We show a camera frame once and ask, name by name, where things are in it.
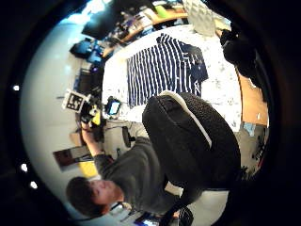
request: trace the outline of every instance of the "navy and white striped shirt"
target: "navy and white striped shirt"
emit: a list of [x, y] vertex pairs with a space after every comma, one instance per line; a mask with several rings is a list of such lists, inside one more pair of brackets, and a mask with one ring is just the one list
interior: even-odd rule
[[200, 96], [200, 83], [208, 78], [201, 50], [161, 34], [157, 45], [127, 59], [128, 103], [145, 104], [163, 90]]

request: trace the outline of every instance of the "wall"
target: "wall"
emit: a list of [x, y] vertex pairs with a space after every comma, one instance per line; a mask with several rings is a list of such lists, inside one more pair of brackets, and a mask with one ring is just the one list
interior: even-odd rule
[[60, 171], [53, 152], [74, 147], [69, 133], [76, 128], [74, 113], [61, 107], [66, 88], [72, 88], [82, 59], [69, 50], [81, 40], [83, 27], [58, 24], [32, 58], [21, 86], [21, 126], [28, 157], [35, 171], [63, 202], [68, 180], [79, 169]]

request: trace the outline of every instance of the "clothing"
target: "clothing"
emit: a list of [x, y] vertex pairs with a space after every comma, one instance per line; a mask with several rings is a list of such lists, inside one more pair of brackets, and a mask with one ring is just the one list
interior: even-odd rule
[[145, 104], [163, 90], [200, 96], [200, 83], [208, 78], [201, 50], [161, 34], [157, 45], [127, 60], [128, 103]]
[[113, 163], [104, 154], [94, 156], [94, 161], [103, 179], [120, 186], [125, 201], [136, 210], [164, 214], [178, 199], [164, 191], [165, 175], [145, 137], [138, 137], [134, 147]]

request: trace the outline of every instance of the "dark hair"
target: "dark hair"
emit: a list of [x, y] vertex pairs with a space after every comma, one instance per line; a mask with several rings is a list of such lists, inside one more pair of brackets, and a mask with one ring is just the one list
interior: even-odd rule
[[105, 205], [95, 204], [93, 191], [85, 177], [72, 178], [66, 188], [67, 199], [71, 205], [85, 216], [96, 218], [102, 215]]

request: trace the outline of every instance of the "man's hand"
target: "man's hand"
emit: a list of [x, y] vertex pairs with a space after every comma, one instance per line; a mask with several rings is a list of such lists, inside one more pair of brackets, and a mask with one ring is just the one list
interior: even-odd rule
[[98, 143], [96, 142], [94, 135], [92, 133], [92, 129], [89, 127], [88, 124], [81, 122], [82, 125], [82, 135], [83, 140], [87, 144], [87, 147], [92, 156], [97, 154], [104, 153], [103, 150], [100, 149]]

